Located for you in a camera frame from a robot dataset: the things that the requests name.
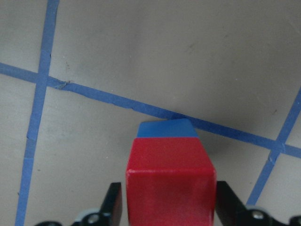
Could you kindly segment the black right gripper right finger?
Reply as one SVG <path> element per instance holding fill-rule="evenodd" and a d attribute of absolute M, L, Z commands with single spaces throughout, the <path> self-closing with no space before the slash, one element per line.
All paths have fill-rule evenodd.
<path fill-rule="evenodd" d="M 226 181 L 217 181 L 215 211 L 223 226 L 242 226 L 247 208 Z"/>

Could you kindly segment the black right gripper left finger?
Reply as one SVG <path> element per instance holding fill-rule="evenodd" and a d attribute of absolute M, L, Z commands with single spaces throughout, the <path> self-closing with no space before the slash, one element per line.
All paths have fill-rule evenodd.
<path fill-rule="evenodd" d="M 122 216 L 122 206 L 121 183 L 111 183 L 100 208 L 100 225 L 119 226 Z"/>

